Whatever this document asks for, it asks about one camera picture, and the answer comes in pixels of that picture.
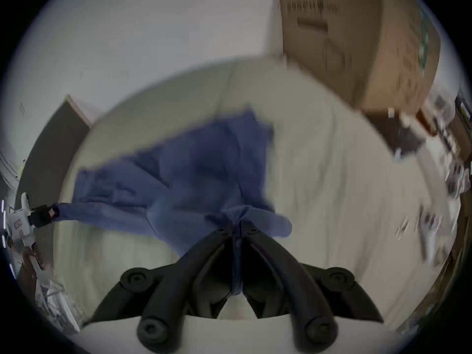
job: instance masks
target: cardboard box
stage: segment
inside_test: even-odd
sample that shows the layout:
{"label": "cardboard box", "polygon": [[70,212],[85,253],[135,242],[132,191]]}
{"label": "cardboard box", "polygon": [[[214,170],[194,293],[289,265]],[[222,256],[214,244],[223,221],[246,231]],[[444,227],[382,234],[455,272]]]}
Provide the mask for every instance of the cardboard box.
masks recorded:
{"label": "cardboard box", "polygon": [[416,0],[280,0],[284,52],[354,108],[416,114],[440,38]]}

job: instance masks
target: blue towel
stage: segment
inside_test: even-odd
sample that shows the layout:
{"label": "blue towel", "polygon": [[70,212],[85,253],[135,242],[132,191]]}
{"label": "blue towel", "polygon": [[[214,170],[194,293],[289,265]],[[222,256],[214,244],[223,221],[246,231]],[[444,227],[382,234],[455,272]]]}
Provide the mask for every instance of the blue towel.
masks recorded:
{"label": "blue towel", "polygon": [[270,127],[251,110],[218,119],[133,156],[79,171],[57,220],[153,236],[182,256],[228,222],[251,221],[269,236],[292,225],[264,201]]}

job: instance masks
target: white object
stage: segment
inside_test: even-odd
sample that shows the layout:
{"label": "white object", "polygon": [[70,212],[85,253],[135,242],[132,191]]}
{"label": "white object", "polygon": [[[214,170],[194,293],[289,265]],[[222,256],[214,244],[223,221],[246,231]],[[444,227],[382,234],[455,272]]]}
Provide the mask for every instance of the white object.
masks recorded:
{"label": "white object", "polygon": [[[140,317],[87,325],[70,339],[91,354],[149,354],[138,340]],[[339,334],[323,353],[371,354],[398,352],[410,339],[377,322],[335,317]],[[290,315],[232,321],[185,316],[178,354],[298,354],[293,342]]]}
{"label": "white object", "polygon": [[21,194],[21,209],[8,214],[7,226],[9,236],[13,241],[22,240],[25,246],[31,247],[36,241],[34,238],[34,225],[30,225],[28,216],[31,208],[28,203],[27,194]]}
{"label": "white object", "polygon": [[440,128],[446,127],[456,114],[456,105],[454,103],[455,95],[441,88],[438,83],[433,83],[425,107],[437,120]]}
{"label": "white object", "polygon": [[436,233],[442,218],[428,209],[423,209],[420,215],[419,231],[422,236],[424,260],[431,264],[436,252]]}

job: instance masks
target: white wall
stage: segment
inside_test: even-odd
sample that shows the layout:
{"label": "white wall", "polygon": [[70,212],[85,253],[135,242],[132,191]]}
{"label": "white wall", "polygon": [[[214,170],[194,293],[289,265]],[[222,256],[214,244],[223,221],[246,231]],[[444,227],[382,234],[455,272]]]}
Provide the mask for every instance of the white wall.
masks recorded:
{"label": "white wall", "polygon": [[[188,68],[280,51],[275,1],[49,1],[3,81],[0,150],[8,149],[19,166],[66,94],[106,112]],[[457,93],[460,62],[444,29],[439,32],[438,74]]]}

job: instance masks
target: white surface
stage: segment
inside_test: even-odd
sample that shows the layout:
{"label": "white surface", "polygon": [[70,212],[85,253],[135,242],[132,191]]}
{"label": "white surface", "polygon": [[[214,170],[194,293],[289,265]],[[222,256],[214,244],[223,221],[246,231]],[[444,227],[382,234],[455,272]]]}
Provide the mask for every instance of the white surface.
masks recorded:
{"label": "white surface", "polygon": [[[266,195],[293,224],[280,239],[299,261],[351,270],[388,327],[416,308],[440,267],[422,263],[419,233],[396,230],[431,197],[415,156],[394,162],[360,114],[323,85],[280,60],[245,61],[172,79],[118,106],[91,130],[69,170],[62,201],[80,167],[145,148],[215,114],[250,105],[274,127]],[[143,237],[56,223],[56,276],[91,315],[128,268],[175,260],[165,244]]]}
{"label": "white surface", "polygon": [[[382,324],[336,317],[339,334],[326,354],[395,353],[410,339]],[[139,317],[87,326],[71,339],[91,354],[148,354],[138,340]],[[182,342],[176,353],[298,353],[290,316],[251,322],[221,321],[185,316]]]}
{"label": "white surface", "polygon": [[[184,70],[280,52],[276,1],[50,0],[3,80],[0,150],[17,169],[66,94],[107,112]],[[432,19],[441,37],[435,80],[457,93],[459,57]]]}

